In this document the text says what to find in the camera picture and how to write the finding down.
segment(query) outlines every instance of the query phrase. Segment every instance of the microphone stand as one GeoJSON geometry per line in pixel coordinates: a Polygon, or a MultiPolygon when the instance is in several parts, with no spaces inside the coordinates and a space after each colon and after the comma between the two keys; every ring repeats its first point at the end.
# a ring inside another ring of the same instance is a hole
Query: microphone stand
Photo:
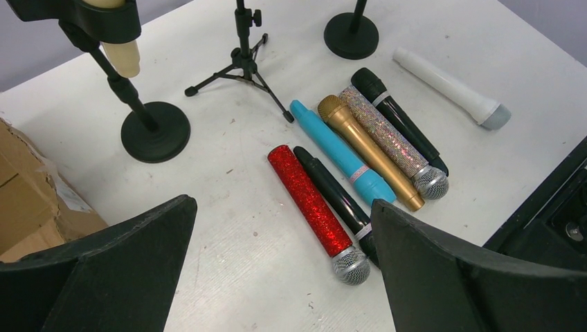
{"type": "Polygon", "coordinates": [[[339,57],[364,59],[373,54],[379,43],[375,24],[363,16],[367,0],[357,0],[353,12],[332,17],[324,29],[326,46],[339,57]]]}
{"type": "Polygon", "coordinates": [[[249,8],[244,7],[244,0],[237,0],[237,9],[235,10],[235,19],[237,22],[237,34],[240,41],[240,47],[235,48],[231,53],[231,58],[233,63],[228,65],[226,68],[222,69],[218,73],[214,73],[209,78],[205,79],[203,82],[199,83],[195,86],[190,86],[185,90],[185,94],[187,97],[192,97],[196,95],[200,89],[204,88],[208,84],[214,82],[216,79],[225,78],[227,80],[235,80],[243,83],[250,84],[255,88],[263,90],[267,92],[273,101],[278,105],[281,109],[281,112],[287,120],[287,122],[292,123],[294,121],[294,117],[292,114],[283,107],[279,99],[275,96],[275,93],[269,88],[269,85],[263,80],[261,74],[257,71],[257,64],[255,63],[255,59],[257,59],[257,52],[259,51],[259,47],[261,45],[267,43],[267,39],[269,35],[264,33],[261,40],[253,46],[253,48],[249,47],[249,35],[251,34],[250,27],[253,26],[261,26],[261,10],[255,10],[254,14],[253,11],[249,8]],[[233,69],[242,69],[242,75],[231,75],[228,74],[229,71],[233,69]],[[261,84],[255,82],[253,80],[253,76],[255,76],[261,84]]]}
{"type": "Polygon", "coordinates": [[[108,84],[132,112],[126,117],[120,137],[133,158],[144,163],[162,163],[179,154],[190,139],[190,122],[177,107],[167,102],[138,99],[138,92],[120,76],[100,50],[100,42],[124,44],[141,34],[135,0],[120,8],[102,9],[82,0],[8,0],[22,21],[58,19],[70,42],[89,53],[106,73],[108,84]]]}

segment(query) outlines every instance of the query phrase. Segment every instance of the stand clamp knob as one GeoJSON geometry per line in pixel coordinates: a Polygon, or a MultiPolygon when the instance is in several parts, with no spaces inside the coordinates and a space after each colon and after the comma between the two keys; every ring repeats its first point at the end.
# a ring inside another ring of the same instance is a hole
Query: stand clamp knob
{"type": "Polygon", "coordinates": [[[253,14],[253,22],[255,22],[255,26],[261,26],[261,10],[255,9],[255,14],[253,14]]]}

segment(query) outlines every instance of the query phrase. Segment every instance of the handheld microphone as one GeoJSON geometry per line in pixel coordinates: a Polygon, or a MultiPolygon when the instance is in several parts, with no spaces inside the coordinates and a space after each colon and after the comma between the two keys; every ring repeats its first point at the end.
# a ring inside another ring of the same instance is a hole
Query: handheld microphone
{"type": "MultiPolygon", "coordinates": [[[[98,8],[118,8],[125,4],[125,0],[83,0],[83,2],[98,8]]],[[[141,71],[136,40],[125,44],[109,44],[102,42],[106,56],[112,66],[122,77],[131,78],[141,71]]]]}
{"type": "Polygon", "coordinates": [[[455,104],[461,106],[471,114],[471,117],[481,127],[497,130],[512,117],[512,112],[500,102],[475,92],[461,81],[412,52],[399,47],[393,53],[393,59],[455,104]]]}
{"type": "Polygon", "coordinates": [[[344,137],[367,164],[385,179],[408,209],[418,211],[424,205],[424,200],[412,183],[352,117],[346,103],[335,95],[329,95],[318,105],[318,113],[324,122],[344,137]]]}
{"type": "Polygon", "coordinates": [[[377,108],[395,129],[408,140],[430,163],[449,175],[449,168],[440,158],[440,152],[420,131],[408,114],[393,100],[386,86],[372,71],[361,68],[350,79],[352,85],[377,108]]]}
{"type": "Polygon", "coordinates": [[[276,147],[269,152],[267,159],[320,240],[322,247],[332,258],[336,276],[351,286],[365,282],[371,273],[367,257],[352,246],[352,241],[343,226],[336,220],[289,147],[276,147]]]}
{"type": "Polygon", "coordinates": [[[371,206],[375,199],[395,201],[395,194],[380,175],[367,167],[313,111],[297,100],[291,102],[289,109],[304,132],[347,176],[365,203],[371,206]]]}
{"type": "Polygon", "coordinates": [[[371,259],[375,266],[379,267],[379,259],[377,258],[375,239],[371,232],[371,220],[369,216],[347,193],[345,188],[338,183],[318,158],[314,158],[303,147],[294,147],[293,154],[296,155],[300,164],[302,164],[302,167],[304,167],[304,170],[318,188],[318,191],[324,196],[346,226],[350,228],[352,234],[359,241],[359,246],[362,251],[371,259]]]}
{"type": "Polygon", "coordinates": [[[356,121],[386,155],[409,177],[423,199],[440,199],[449,191],[446,174],[428,161],[354,86],[340,94],[356,121]]]}

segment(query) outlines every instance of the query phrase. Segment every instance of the black microphone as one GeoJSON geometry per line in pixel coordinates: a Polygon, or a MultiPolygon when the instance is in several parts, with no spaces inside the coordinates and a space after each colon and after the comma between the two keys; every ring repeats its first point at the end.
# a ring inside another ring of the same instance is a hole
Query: black microphone
{"type": "Polygon", "coordinates": [[[350,79],[352,85],[427,159],[430,165],[449,175],[440,152],[393,100],[386,86],[372,71],[361,68],[350,79]]]}
{"type": "Polygon", "coordinates": [[[363,252],[369,256],[369,259],[371,259],[376,267],[379,267],[379,259],[375,250],[375,239],[371,232],[371,220],[369,216],[346,192],[345,188],[338,183],[319,159],[314,158],[303,147],[294,147],[293,153],[304,167],[304,170],[314,185],[318,188],[318,191],[324,196],[346,226],[350,228],[355,238],[359,240],[359,245],[363,252]]]}

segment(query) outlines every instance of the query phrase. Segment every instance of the white table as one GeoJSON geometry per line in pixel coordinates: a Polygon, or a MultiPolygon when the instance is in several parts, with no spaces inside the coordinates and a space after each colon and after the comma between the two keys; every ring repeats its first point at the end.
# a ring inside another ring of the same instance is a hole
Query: white table
{"type": "MultiPolygon", "coordinates": [[[[261,74],[286,106],[299,99],[315,107],[358,68],[373,70],[451,170],[449,194],[415,215],[482,245],[586,135],[586,68],[497,0],[371,0],[365,14],[379,28],[379,48],[365,60],[341,59],[323,42],[328,20],[354,8],[341,2],[247,1],[264,15],[251,44],[269,33],[261,74]],[[502,101],[511,121],[497,132],[477,127],[391,61],[397,46],[502,101]]],[[[110,224],[178,194],[197,199],[168,331],[392,331],[381,273],[373,269],[354,288],[336,281],[266,156],[277,145],[302,145],[342,174],[261,91],[221,80],[183,96],[229,63],[238,46],[234,7],[197,0],[144,27],[143,71],[133,82],[144,102],[171,102],[192,124],[188,146],[167,163],[125,153],[119,131],[129,109],[89,56],[2,93],[0,116],[110,224]]]]}

